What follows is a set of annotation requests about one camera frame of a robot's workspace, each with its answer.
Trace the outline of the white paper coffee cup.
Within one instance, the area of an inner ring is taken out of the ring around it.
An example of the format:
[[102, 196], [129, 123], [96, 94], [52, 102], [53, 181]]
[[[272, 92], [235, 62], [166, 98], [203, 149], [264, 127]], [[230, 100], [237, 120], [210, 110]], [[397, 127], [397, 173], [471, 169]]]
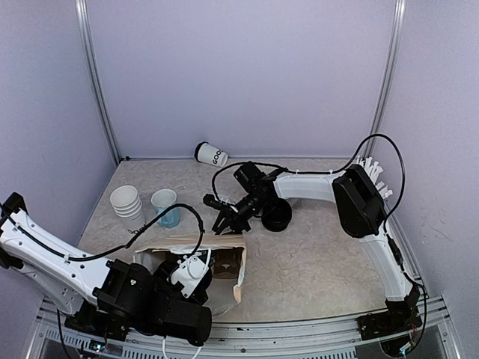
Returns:
[[213, 165], [218, 168], [223, 168], [228, 161], [228, 154], [212, 144], [204, 144], [198, 155], [200, 163]]

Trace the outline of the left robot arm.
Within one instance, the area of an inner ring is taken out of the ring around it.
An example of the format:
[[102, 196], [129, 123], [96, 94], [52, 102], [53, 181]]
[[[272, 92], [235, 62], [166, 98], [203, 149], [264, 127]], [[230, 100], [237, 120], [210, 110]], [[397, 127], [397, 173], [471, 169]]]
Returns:
[[212, 312], [204, 305], [211, 251], [196, 244], [155, 272], [109, 259], [134, 242], [91, 255], [38, 226], [20, 194], [1, 205], [1, 267], [34, 281], [67, 317], [68, 328], [120, 341], [134, 329], [201, 347], [212, 327]]

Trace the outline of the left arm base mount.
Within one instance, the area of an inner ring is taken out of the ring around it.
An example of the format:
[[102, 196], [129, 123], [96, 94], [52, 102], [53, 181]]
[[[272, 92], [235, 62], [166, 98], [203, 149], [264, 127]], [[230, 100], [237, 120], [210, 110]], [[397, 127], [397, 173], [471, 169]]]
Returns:
[[104, 340], [124, 341], [129, 331], [129, 328], [122, 321], [99, 311], [94, 305], [86, 301], [83, 302], [74, 316], [68, 316], [65, 319], [64, 324], [69, 329], [102, 337]]

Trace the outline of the cardboard cup carrier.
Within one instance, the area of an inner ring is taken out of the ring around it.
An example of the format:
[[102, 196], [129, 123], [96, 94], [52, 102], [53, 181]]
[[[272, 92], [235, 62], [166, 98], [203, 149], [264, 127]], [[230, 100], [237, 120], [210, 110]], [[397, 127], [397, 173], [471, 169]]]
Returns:
[[242, 248], [220, 249], [213, 252], [212, 273], [215, 279], [238, 278]]

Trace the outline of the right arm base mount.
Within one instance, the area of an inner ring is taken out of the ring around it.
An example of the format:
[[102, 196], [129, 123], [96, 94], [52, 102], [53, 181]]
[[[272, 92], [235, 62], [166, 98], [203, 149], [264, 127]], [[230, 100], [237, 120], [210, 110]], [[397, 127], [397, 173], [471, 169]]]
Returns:
[[423, 322], [416, 304], [386, 301], [387, 310], [357, 318], [362, 340], [372, 340], [419, 328]]

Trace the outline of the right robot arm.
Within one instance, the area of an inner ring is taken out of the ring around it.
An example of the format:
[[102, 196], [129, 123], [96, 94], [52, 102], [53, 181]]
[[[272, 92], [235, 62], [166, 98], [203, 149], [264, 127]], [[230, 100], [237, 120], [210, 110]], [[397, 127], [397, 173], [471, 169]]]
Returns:
[[362, 243], [382, 279], [388, 308], [383, 326], [398, 332], [411, 321], [420, 295], [418, 285], [406, 273], [402, 254], [388, 233], [387, 194], [376, 187], [362, 165], [319, 173], [293, 172], [274, 165], [268, 174], [255, 162], [240, 162], [236, 167], [234, 177], [246, 192], [243, 199], [228, 203], [217, 193], [203, 198], [204, 204], [219, 212], [212, 228], [215, 234], [225, 229], [249, 231], [254, 216], [260, 217], [267, 230], [281, 232], [293, 216], [290, 199], [334, 203], [343, 231]]

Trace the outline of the brown paper bag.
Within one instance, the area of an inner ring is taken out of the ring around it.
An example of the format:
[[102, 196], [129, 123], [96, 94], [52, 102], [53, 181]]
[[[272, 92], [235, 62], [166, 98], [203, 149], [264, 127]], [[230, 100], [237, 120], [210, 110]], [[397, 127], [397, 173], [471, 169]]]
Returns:
[[[135, 251], [134, 261], [145, 266], [150, 271], [158, 269], [159, 265], [169, 261], [173, 269], [178, 267], [179, 260], [188, 255], [197, 244], [194, 236], [169, 236], [161, 239], [158, 244], [148, 245]], [[212, 273], [213, 252], [220, 249], [242, 248], [242, 258], [238, 278], [232, 280], [215, 279]], [[195, 255], [199, 257], [210, 256], [209, 269], [204, 279], [210, 284], [206, 289], [206, 306], [213, 312], [213, 317], [218, 318], [238, 305], [242, 299], [242, 283], [245, 277], [246, 243], [244, 236], [227, 234], [207, 234]]]

